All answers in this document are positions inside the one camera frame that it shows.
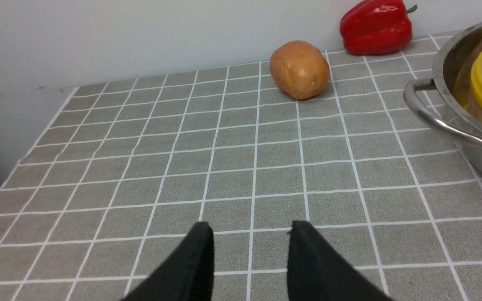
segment white wall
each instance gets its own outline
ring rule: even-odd
[[[41,89],[0,96],[0,185],[31,148],[71,89]]]
[[[339,48],[341,16],[357,2],[0,0],[0,182],[23,154],[4,140],[34,141],[61,103],[59,87],[267,59],[294,39]],[[482,1],[405,3],[419,6],[410,15],[416,35],[482,21]]]

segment red bell pepper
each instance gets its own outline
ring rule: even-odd
[[[403,0],[363,0],[340,21],[343,46],[354,55],[386,55],[402,50],[413,38]]]

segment white grid line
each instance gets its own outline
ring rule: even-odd
[[[400,72],[400,73],[393,73],[393,74],[410,74],[410,72]],[[346,80],[350,80],[350,79],[345,79],[345,80],[336,80],[336,82],[342,82],[342,81],[346,81]],[[333,96],[333,97],[322,97],[322,98],[319,98],[319,99],[335,99],[336,97]],[[187,115],[199,115],[199,114],[209,114],[209,113],[220,113],[221,111],[239,111],[239,110],[246,110],[246,109],[256,109],[258,107],[270,107],[270,106],[275,106],[275,105],[293,105],[295,104],[294,102],[280,102],[280,103],[266,103],[266,104],[263,104],[263,105],[251,105],[251,106],[248,106],[248,107],[241,107],[241,108],[230,108],[230,109],[222,109],[222,110],[212,110],[212,111],[198,111],[198,112],[188,112]],[[401,111],[401,110],[406,110],[408,108],[395,108],[395,109],[390,109],[391,111]],[[380,112],[383,112],[383,111],[370,111],[370,112],[352,112],[352,113],[343,113],[345,115],[360,115],[360,114],[374,114],[374,113],[380,113]],[[161,118],[169,118],[169,117],[180,117],[182,116],[183,114],[174,114],[174,115],[163,115],[163,116],[152,116],[151,119],[161,119]],[[337,116],[336,114],[334,115],[327,115],[327,116],[317,116],[317,117],[303,117],[302,119],[303,120],[310,120],[310,119],[321,119],[321,118],[329,118],[329,117],[333,117],[333,116]],[[98,125],[98,124],[111,124],[113,122],[115,123],[118,123],[118,122],[130,122],[130,121],[138,121],[138,120],[148,120],[147,117],[143,117],[143,118],[131,118],[131,119],[126,119],[126,120],[112,120],[112,121],[103,121],[103,122],[88,122],[88,123],[84,123],[82,125]],[[285,121],[294,121],[296,119],[292,119],[292,120],[279,120],[279,121],[275,121],[275,122],[264,122],[262,124],[273,124],[273,123],[280,123],[280,122],[285,122]],[[75,127],[76,125],[75,124],[71,124],[71,125],[56,125],[56,126],[52,126],[51,128],[73,128]],[[204,130],[196,130],[196,131],[205,131],[205,130],[212,130],[214,128],[209,128],[209,129],[204,129]],[[86,141],[75,141],[73,143],[83,143],[83,142],[86,142]]]
[[[456,261],[455,266],[464,265],[482,265],[482,261]],[[406,263],[401,265],[382,265],[383,269],[402,269],[402,268],[426,268],[426,267],[448,267],[449,263]],[[377,265],[357,265],[356,270],[378,269]],[[279,274],[286,273],[287,269],[262,269],[262,270],[231,270],[214,272],[215,276],[223,275],[247,275],[247,274]],[[146,279],[148,275],[136,276],[112,276],[112,277],[90,277],[90,278],[59,278],[59,279],[38,279],[25,281],[0,281],[0,286],[16,285],[16,284],[33,284],[33,283],[61,283],[61,282],[90,282],[90,281],[115,281],[115,280],[137,280]]]
[[[328,61],[328,53],[327,52],[325,52],[325,56],[327,57],[327,61]],[[341,110],[341,106],[340,106],[340,101],[339,101],[339,97],[338,97],[337,91],[336,91],[336,84],[335,84],[333,79],[332,79],[332,86],[333,86],[333,89],[334,89],[335,94],[336,94],[336,103],[337,103],[337,106],[338,106],[338,110],[340,111],[340,114],[341,114],[342,110]],[[358,170],[356,169],[356,164],[354,162],[355,159],[354,159],[354,155],[353,155],[353,152],[352,152],[352,146],[351,146],[351,143],[349,141],[346,122],[345,122],[345,118],[343,117],[343,115],[341,115],[341,121],[342,121],[342,125],[343,125],[343,131],[344,131],[345,137],[346,137],[347,149],[349,151],[349,156],[351,158],[351,164],[352,164],[352,171],[354,173],[354,179],[356,181],[356,186],[358,187],[358,193],[360,195],[360,201],[362,203],[362,208],[364,210],[364,217],[366,219],[367,228],[369,230],[369,237],[371,239],[371,244],[373,244],[373,253],[375,254],[375,260],[377,261],[377,265],[381,266],[382,262],[380,260],[379,248],[377,247],[377,241],[375,240],[375,234],[373,232],[373,226],[371,224],[371,219],[369,217],[369,211],[367,210],[367,204],[366,204],[366,200],[364,198],[364,193],[362,191],[362,185],[360,183],[360,178],[358,176]],[[381,283],[382,283],[382,289],[383,289],[384,293],[386,295],[388,295],[388,284],[386,284],[386,277],[384,275],[384,270],[382,268],[379,268],[379,276],[380,276],[380,280],[381,280]]]
[[[304,191],[304,213],[306,214],[306,221],[310,221],[310,204],[308,203],[308,189],[306,188],[306,169],[304,164],[304,149],[303,149],[303,139],[302,131],[300,129],[300,109],[299,103],[297,101],[297,130],[299,132],[299,151],[300,151],[300,171],[303,176],[303,191]]]
[[[77,134],[79,127],[80,127],[80,125],[77,126],[77,128],[75,129],[72,137],[74,137],[74,136]],[[57,156],[59,156],[59,155],[65,150],[65,148],[67,148],[67,147],[68,147],[68,144],[65,145],[65,147],[61,150],[61,152],[59,152],[59,153],[57,154]],[[53,168],[54,165],[55,165],[55,163],[50,164],[50,166],[48,167],[46,173],[45,173],[44,176],[42,177],[42,180],[40,181],[40,185],[42,185],[42,183],[47,179],[48,174],[50,173],[51,168]],[[31,194],[31,196],[29,197],[29,200],[27,200],[27,202],[23,205],[23,207],[21,208],[20,212],[23,212],[23,211],[25,210],[25,208],[26,208],[27,205],[29,205],[29,203],[33,200],[33,198],[34,198],[34,196],[36,195],[37,192],[38,192],[38,188],[36,188],[35,191]],[[8,234],[10,233],[10,231],[12,230],[12,227],[13,227],[13,226],[16,224],[16,222],[18,221],[19,217],[20,217],[20,215],[16,215],[15,219],[12,221],[12,223],[11,223],[10,226],[8,227],[7,231],[6,231],[5,234],[2,236],[2,238],[1,238],[1,240],[0,240],[0,244],[3,243],[3,241],[5,240],[5,238],[7,237],[7,235],[8,235]]]
[[[250,125],[250,126],[244,126],[245,128],[249,128],[255,125]],[[407,130],[400,130],[400,132],[413,132],[413,131],[423,131],[423,130],[428,130],[429,128],[412,128],[412,129],[407,129]],[[356,133],[356,134],[349,134],[349,136],[364,136],[364,135],[377,135],[377,134],[385,134],[385,133],[393,133],[392,131],[381,131],[381,132],[367,132],[367,133]],[[301,138],[301,139],[292,139],[292,140],[284,140],[284,141],[272,141],[272,142],[260,142],[257,143],[258,145],[273,145],[273,144],[281,144],[281,143],[294,143],[294,142],[300,142],[304,140],[315,140],[315,139],[320,139],[320,138],[343,138],[344,135],[323,135],[323,136],[316,136],[316,137],[308,137],[308,138]],[[174,153],[194,153],[194,152],[202,152],[202,151],[210,151],[212,149],[226,149],[226,148],[238,148],[238,147],[247,147],[247,146],[254,146],[253,144],[244,144],[244,145],[226,145],[226,146],[216,146],[214,148],[212,147],[206,147],[206,148],[198,148],[198,149],[183,149],[183,150],[175,150]],[[142,154],[136,154],[133,155],[134,157],[140,157],[140,156],[151,156],[151,155],[164,155],[164,154],[170,154],[170,152],[150,152],[150,153],[142,153]],[[113,159],[113,158],[129,158],[130,155],[118,155],[118,156],[103,156],[103,157],[97,157],[97,158],[92,158],[92,160],[105,160],[105,159]],[[20,163],[18,166],[41,166],[41,165],[47,165],[50,163],[69,163],[69,162],[82,162],[82,161],[88,161],[91,160],[91,158],[82,158],[82,159],[73,159],[73,160],[57,160],[57,161],[46,161],[46,162],[34,162],[34,163]]]
[[[167,80],[168,76],[165,76],[165,78],[163,79],[163,84],[165,84],[166,80]],[[161,95],[161,92],[162,92],[163,88],[161,87],[159,89],[159,94],[157,96],[157,98],[159,98],[159,96]],[[153,105],[151,111],[150,111],[150,114],[149,116],[151,116],[154,112],[154,109],[155,109],[155,104]],[[146,127],[149,123],[149,119],[145,122],[145,125],[142,127],[142,130],[141,130],[141,135],[142,133],[144,133],[146,131]],[[135,146],[133,147],[131,153],[133,154],[135,152],[135,149],[136,147],[139,145],[140,143],[140,139],[141,137],[139,137],[138,141],[136,142]],[[101,231],[101,228],[102,228],[102,225],[107,217],[107,214],[109,213],[109,209],[112,207],[113,205],[113,202],[115,200],[115,196],[116,196],[116,193],[118,191],[118,188],[120,187],[120,184],[122,183],[122,179],[124,178],[124,176],[126,175],[126,172],[128,171],[128,168],[131,164],[131,159],[132,157],[130,157],[128,159],[128,162],[126,163],[126,167],[124,168],[124,171],[122,172],[122,175],[120,176],[120,179],[117,181],[117,184],[116,184],[116,187],[115,187],[115,190],[113,191],[113,194],[111,196],[111,200],[109,200],[109,204],[107,205],[107,208],[105,209],[105,211],[103,212],[103,215],[102,215],[102,219],[100,220],[100,223],[98,224],[98,227],[96,228],[96,231],[94,233],[94,237],[92,238],[92,242],[90,243],[90,245],[88,246],[88,249],[87,249],[87,253],[85,254],[85,257],[83,258],[82,260],[82,263],[81,265],[79,266],[79,269],[78,269],[78,272],[76,274],[76,277],[78,278],[79,275],[82,273],[83,271],[83,268],[85,267],[85,264],[86,264],[86,261],[88,260],[88,257],[90,256],[90,252],[92,251],[92,247],[94,246],[94,243],[95,241],[97,240],[97,237],[98,235],[100,234],[100,231]],[[75,289],[75,285],[76,285],[76,282],[73,282],[68,294],[67,294],[67,300],[69,300],[69,298],[72,296],[72,293],[73,293],[73,290]]]
[[[132,87],[135,86],[136,82],[137,82],[137,80],[134,80]],[[131,92],[128,93],[128,97],[126,97],[126,100],[124,101],[124,103],[126,103],[126,102],[128,101],[128,99],[130,98],[130,95],[131,95]],[[120,113],[122,112],[123,109],[124,109],[124,105],[122,105],[122,107],[120,107],[120,109],[118,110],[117,118],[118,118],[118,116],[120,115]],[[113,126],[114,126],[114,122],[111,124],[111,126],[109,126],[109,130],[107,130],[107,133],[105,133],[104,138],[106,138],[106,137],[109,135],[109,133],[111,132],[111,129],[113,128]],[[105,142],[105,141],[102,141],[102,142],[100,143],[100,145],[98,145],[97,149],[96,149],[96,150],[94,151],[94,153],[92,154],[92,158],[94,157],[94,155],[96,154],[96,152],[102,147],[102,145],[103,145],[104,142]],[[34,267],[36,266],[36,263],[38,262],[38,260],[40,259],[40,256],[42,255],[42,252],[43,252],[44,249],[46,248],[46,245],[47,245],[46,242],[48,242],[49,239],[51,238],[51,235],[53,234],[53,231],[55,230],[55,228],[56,228],[57,225],[59,224],[59,221],[61,220],[65,209],[68,208],[68,206],[69,206],[69,204],[70,204],[73,196],[75,195],[75,193],[76,193],[76,191],[77,191],[77,188],[79,187],[80,183],[83,181],[83,179],[85,178],[85,176],[87,175],[88,170],[90,169],[90,166],[91,166],[91,165],[92,165],[92,160],[89,160],[89,161],[88,161],[88,164],[87,164],[87,166],[86,166],[86,168],[85,168],[85,171],[83,172],[81,178],[79,179],[79,183],[74,187],[74,189],[73,189],[70,197],[69,197],[68,200],[67,200],[67,203],[65,204],[65,206],[64,206],[64,208],[63,208],[63,212],[61,212],[61,213],[59,214],[59,216],[57,217],[54,225],[51,227],[50,231],[48,232],[48,235],[46,236],[46,239],[44,240],[44,244],[42,244],[42,246],[40,247],[40,251],[38,251],[35,259],[33,260],[33,263],[31,264],[31,267],[30,267],[29,270],[27,271],[27,274],[25,275],[25,277],[23,278],[23,280],[27,280],[27,279],[29,278],[29,276],[31,275],[31,273],[33,272],[33,269],[34,269]],[[17,296],[18,296],[18,294],[20,293],[22,287],[23,287],[22,284],[18,287],[18,289],[16,290],[15,294],[14,294],[13,297],[12,297],[12,301],[14,301],[14,300],[17,298]]]
[[[369,63],[367,62],[367,60],[365,59],[365,57],[364,57],[364,62],[366,63],[367,69],[369,70],[369,74],[373,74],[373,73],[371,72],[371,68],[369,67]],[[377,86],[377,81],[375,80],[375,77],[372,77],[372,81],[373,81],[373,84],[375,85],[375,89],[376,89],[377,91],[379,91],[379,87]],[[379,93],[379,99],[380,99],[380,101],[382,102],[382,106],[384,107],[384,109],[386,109],[386,108],[387,108],[387,107],[386,107],[386,103],[385,103],[385,101],[384,101],[384,98],[382,97],[382,94],[380,94],[380,93]],[[394,124],[394,120],[393,120],[393,118],[392,118],[392,115],[390,114],[390,112],[387,112],[386,114],[387,114],[388,118],[390,119],[390,124],[392,124],[392,129],[393,129],[394,131],[396,131],[396,127],[395,127],[395,124]],[[400,147],[400,149],[401,149],[401,152],[403,153],[404,156],[406,156],[406,155],[407,155],[407,152],[405,151],[405,148],[404,148],[404,146],[403,146],[403,143],[402,143],[402,141],[401,141],[401,139],[400,139],[399,134],[397,133],[397,131],[395,132],[395,137],[396,137],[396,139],[397,139],[397,143],[399,144],[399,147]],[[423,202],[423,205],[425,206],[425,209],[426,209],[426,211],[427,211],[427,214],[428,214],[428,216],[429,216],[429,219],[434,219],[433,214],[432,214],[432,212],[431,212],[431,209],[430,209],[430,207],[429,207],[429,204],[428,204],[428,202],[427,202],[427,199],[425,198],[425,195],[423,194],[423,189],[421,189],[421,187],[419,186],[418,177],[416,176],[416,174],[415,174],[415,172],[414,172],[413,166],[412,166],[412,164],[410,163],[410,160],[409,160],[407,157],[405,157],[405,161],[407,162],[407,166],[408,166],[408,168],[409,168],[409,170],[410,170],[410,173],[411,173],[411,175],[412,175],[412,177],[413,177],[414,183],[415,183],[415,185],[417,186],[419,195],[420,195],[420,197],[421,197],[421,200],[422,200],[422,202]],[[434,228],[434,231],[435,231],[435,233],[436,233],[436,236],[437,236],[437,238],[438,238],[438,241],[440,242],[440,246],[442,247],[442,251],[444,252],[444,255],[445,255],[445,257],[446,257],[446,260],[447,260],[447,262],[449,263],[449,267],[450,267],[450,269],[451,269],[451,273],[453,274],[453,278],[455,279],[455,283],[457,284],[457,287],[459,288],[459,291],[460,291],[460,293],[461,293],[461,296],[462,296],[462,298],[463,298],[464,301],[467,301],[466,293],[465,293],[464,288],[463,288],[463,286],[462,286],[462,284],[461,284],[461,280],[459,279],[459,276],[457,275],[457,271],[456,271],[455,267],[451,264],[451,263],[452,263],[451,257],[449,256],[449,252],[448,252],[448,250],[447,250],[446,244],[444,244],[444,239],[442,238],[442,235],[440,234],[440,230],[438,230],[438,226],[436,225],[436,223],[435,223],[434,221],[432,222],[432,226],[433,226],[433,228]]]
[[[448,185],[458,185],[458,184],[466,184],[466,183],[474,183],[476,179],[467,179],[462,181],[450,181],[450,182],[441,182],[441,183],[429,183],[429,184],[420,184],[420,187],[438,187],[438,186],[448,186]],[[406,188],[416,188],[416,185],[402,185],[402,186],[381,186],[381,187],[367,187],[362,188],[361,191],[373,191],[373,190],[392,190],[392,189],[406,189]],[[340,192],[357,192],[360,191],[358,189],[338,189],[338,190],[329,190],[329,191],[307,191],[306,194],[331,194],[331,193],[340,193]],[[280,194],[263,194],[256,196],[257,199],[259,198],[273,198],[278,196],[301,196],[304,192],[291,192],[291,193],[280,193]],[[233,198],[216,198],[216,199],[207,199],[204,202],[222,202],[222,201],[231,201],[231,200],[245,200],[248,199],[248,196],[238,196]],[[111,209],[121,209],[121,208],[146,208],[146,207],[153,207],[153,206],[166,206],[169,204],[193,204],[193,203],[200,203],[202,200],[192,200],[192,201],[177,201],[177,202],[161,202],[157,204],[128,204],[128,205],[119,205],[119,206],[111,206]],[[61,212],[86,212],[86,211],[97,211],[97,210],[104,210],[107,207],[95,207],[95,208],[83,208],[83,209],[66,209],[66,210],[51,210],[51,211],[31,211],[31,212],[21,212],[21,213],[0,213],[0,217],[12,217],[15,215],[40,215],[40,214],[53,214],[53,213],[61,213]]]
[[[462,221],[482,221],[482,217],[449,217],[445,219],[419,219],[412,221],[394,221],[394,222],[371,222],[371,226],[381,225],[413,225],[413,224],[431,224],[445,223],[445,222],[462,222]],[[331,224],[331,225],[314,225],[316,229],[344,229],[348,227],[367,227],[368,223],[352,223],[352,224]],[[281,232],[289,231],[291,227],[274,227],[274,228],[256,228],[256,229],[241,229],[241,230],[228,230],[228,231],[214,231],[214,235],[229,235],[229,234],[246,234],[251,232]],[[158,235],[144,235],[144,236],[132,236],[132,237],[113,237],[113,238],[97,238],[96,240],[64,240],[55,242],[27,242],[16,244],[1,244],[0,248],[5,247],[31,247],[42,245],[64,245],[64,244],[90,244],[92,242],[130,242],[132,240],[151,240],[157,238],[172,238],[172,237],[185,237],[186,234],[158,234]]]
[[[189,102],[191,101],[191,96],[193,95],[193,91],[195,90],[195,85],[196,85],[196,82],[197,82],[197,77],[198,77],[198,71],[195,72],[195,80],[193,82],[193,87],[191,88],[191,92],[189,93],[189,100],[187,101],[187,104],[185,105],[185,110],[184,110],[184,115],[182,116],[182,120],[180,121],[180,124],[178,126],[178,133],[176,134],[176,138],[174,139],[174,143],[172,144],[172,149],[170,149],[170,155],[169,155],[169,159],[168,159],[168,162],[167,162],[167,166],[165,167],[165,172],[163,174],[163,177],[161,178],[161,183],[159,185],[159,190],[157,191],[157,196],[155,198],[155,201],[154,201],[154,204],[157,204],[159,202],[159,198],[161,197],[161,192],[163,190],[163,184],[165,183],[165,179],[166,179],[166,175],[169,171],[169,167],[170,167],[170,163],[172,162],[172,157],[174,156],[174,149],[176,148],[176,142],[178,142],[178,138],[180,136],[180,133],[182,131],[182,127],[183,127],[183,122],[185,120],[185,115],[187,113],[187,109],[189,108]],[[151,221],[153,220],[154,218],[154,215],[155,215],[155,210],[157,209],[157,206],[154,206],[152,209],[151,209],[151,213],[150,213],[150,217],[149,217],[149,220],[148,220],[148,223],[146,225],[146,229],[145,229],[145,232],[144,232],[144,235],[146,235],[149,230],[150,230],[150,227],[151,227]],[[142,239],[141,240],[141,243],[139,245],[139,250],[137,251],[137,255],[135,257],[135,262],[133,264],[133,268],[131,269],[131,274],[134,275],[135,274],[135,271],[137,269],[137,266],[139,265],[139,259],[140,259],[140,256],[142,254],[142,248],[144,248],[144,243],[145,243],[145,240]],[[129,289],[131,287],[131,279],[128,281],[128,285],[126,286],[126,291],[124,293],[124,295],[127,295],[127,293],[129,292]]]
[[[257,143],[257,145],[276,145],[276,144],[286,144],[286,143],[295,143],[299,142],[302,143],[303,140],[317,140],[322,138],[344,138],[344,135],[337,135],[337,136],[319,136],[317,138],[304,138],[304,139],[293,139],[288,141],[274,141],[271,143]],[[254,144],[245,144],[245,145],[234,145],[234,146],[224,146],[224,147],[206,147],[206,148],[199,148],[199,149],[190,149],[190,150],[176,150],[173,153],[198,153],[203,151],[212,151],[214,149],[228,149],[228,148],[243,148],[243,147],[250,147],[254,146]],[[414,154],[414,155],[407,155],[407,156],[388,156],[388,157],[373,157],[373,158],[364,158],[364,159],[355,159],[356,162],[362,161],[373,161],[373,160],[387,160],[387,159],[395,159],[395,158],[414,158],[414,157],[423,157],[423,156],[433,156],[433,155],[440,155],[440,154],[449,154],[449,153],[457,153],[459,150],[450,149],[450,150],[441,150],[440,152],[432,152],[432,153],[423,153],[423,154]],[[145,154],[138,154],[138,155],[120,155],[120,156],[109,156],[109,157],[100,157],[100,158],[88,158],[88,159],[75,159],[75,160],[65,160],[65,161],[53,161],[53,162],[42,162],[42,163],[29,163],[24,164],[21,166],[41,166],[41,165],[48,165],[51,163],[71,163],[71,162],[85,162],[85,161],[97,161],[97,160],[108,160],[108,159],[115,159],[115,158],[135,158],[135,157],[144,157],[144,156],[157,156],[157,155],[168,155],[170,152],[160,152],[160,153],[145,153]],[[327,164],[327,163],[336,163],[336,162],[350,162],[350,160],[331,160],[331,161],[323,161],[317,163],[306,163],[306,166],[312,165],[320,165],[320,164]],[[293,167],[293,166],[302,166],[303,164],[291,164],[287,166],[266,166],[266,167],[258,167],[258,169],[273,169],[273,168],[283,168],[283,167]],[[209,173],[227,173],[231,171],[239,171],[240,169],[229,169],[229,170],[214,170],[209,171]],[[179,175],[199,175],[202,173],[178,173],[178,174],[171,174],[167,176],[179,176]],[[123,181],[131,180],[133,178],[125,178]],[[48,184],[47,186],[44,185],[42,187],[49,187],[50,185],[57,185],[57,184]],[[72,183],[64,183],[61,184],[63,186],[72,185]],[[4,190],[14,190],[14,189],[23,189],[23,187],[15,187],[9,188]]]
[[[258,87],[262,86],[262,62],[259,63]],[[257,105],[260,105],[260,92],[258,91]],[[249,232],[249,258],[247,263],[247,277],[246,277],[246,299],[250,301],[252,288],[252,252],[254,251],[254,211],[256,207],[256,169],[258,167],[258,133],[260,124],[260,108],[256,109],[256,132],[254,134],[254,162],[252,171],[252,198],[250,203],[250,232]]]
[[[431,40],[434,42],[434,46],[436,46],[436,48],[437,48],[438,50],[440,50],[440,46],[438,45],[438,43],[436,42],[436,40],[434,39],[434,37],[431,36],[431,35],[429,35],[429,37],[430,37]],[[429,104],[432,105],[431,98],[430,98],[429,95],[427,94],[427,91],[423,91],[423,94],[425,95],[425,97],[426,97],[427,101],[429,102]],[[442,116],[442,115],[440,114],[440,112],[438,112],[438,110],[437,110],[436,108],[433,108],[433,110],[434,110],[434,112],[435,112],[438,116]],[[481,191],[482,191],[482,181],[479,180],[479,176],[477,175],[476,170],[473,168],[470,160],[465,156],[465,154],[462,152],[461,149],[459,149],[459,152],[461,153],[462,158],[465,160],[466,165],[468,165],[468,168],[470,169],[472,175],[474,175],[474,179],[477,180],[477,184],[479,185],[479,188],[480,188]]]
[[[401,90],[398,90],[398,91],[393,91],[393,90],[390,90],[388,92],[401,92]],[[280,103],[280,105],[292,105],[293,103]],[[256,107],[246,107],[246,108],[240,108],[241,110],[243,109],[251,109],[251,108],[256,108]],[[408,108],[395,108],[395,109],[388,109],[388,111],[404,111],[404,110],[408,110]],[[348,116],[348,115],[367,115],[367,114],[377,114],[377,113],[383,113],[383,112],[386,112],[386,111],[371,111],[371,112],[352,112],[352,113],[343,113],[343,115],[345,116]],[[179,117],[181,115],[171,115],[170,117]],[[327,116],[317,116],[317,117],[302,117],[300,118],[300,120],[319,120],[319,119],[327,119],[327,118],[333,118],[333,117],[338,117],[340,116],[339,114],[332,114],[332,115],[327,115]],[[290,120],[279,120],[279,121],[273,121],[273,122],[262,122],[260,123],[260,125],[271,125],[271,124],[279,124],[279,123],[285,123],[285,122],[296,122],[297,119],[290,119]],[[68,126],[70,128],[72,127],[77,127],[78,125],[71,125],[71,126]],[[229,129],[229,128],[248,128],[248,127],[251,127],[251,126],[256,126],[256,124],[243,124],[243,125],[233,125],[233,126],[221,126],[219,127],[218,129],[220,130],[225,130],[225,129]],[[196,132],[208,132],[208,131],[212,131],[214,130],[215,128],[204,128],[204,129],[201,129],[201,130],[190,130],[190,131],[182,131],[181,133],[184,134],[184,133],[196,133]],[[372,132],[372,133],[360,133],[360,134],[350,134],[350,135],[370,135],[370,134],[375,134],[377,132]],[[146,135],[143,135],[142,137],[151,137],[151,136],[162,136],[162,135],[175,135],[176,133],[175,132],[168,132],[168,133],[158,133],[158,134],[146,134]],[[114,138],[107,138],[105,140],[121,140],[121,139],[130,139],[130,138],[139,138],[139,136],[126,136],[126,137],[114,137]],[[70,141],[68,142],[68,144],[81,144],[81,143],[91,143],[91,142],[101,142],[103,139],[97,139],[97,140],[86,140],[86,141]],[[43,144],[43,145],[36,145],[34,148],[38,148],[38,147],[48,147],[48,146],[56,146],[56,145],[66,145],[67,143],[49,143],[49,144]]]
[[[202,221],[203,214],[204,214],[204,204],[205,200],[207,199],[207,191],[209,187],[209,178],[212,175],[212,166],[213,166],[213,157],[215,156],[215,149],[216,149],[216,144],[217,144],[217,136],[218,136],[218,127],[220,125],[220,118],[222,117],[222,109],[224,107],[224,96],[226,95],[226,87],[228,87],[228,76],[230,74],[230,66],[226,67],[226,80],[224,81],[224,90],[222,94],[222,98],[220,99],[220,110],[218,113],[217,117],[217,125],[215,127],[215,135],[213,137],[213,144],[211,147],[211,156],[209,157],[209,165],[208,165],[208,171],[206,175],[206,182],[204,183],[204,192],[203,192],[203,197],[202,197],[202,204],[200,206],[200,213],[198,215],[198,221]]]

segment countertop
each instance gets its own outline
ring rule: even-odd
[[[482,174],[402,97],[450,36],[325,51],[306,102],[268,61],[79,88],[0,189],[0,301],[117,300],[195,221],[214,300],[287,300],[295,219],[396,300],[482,300]]]

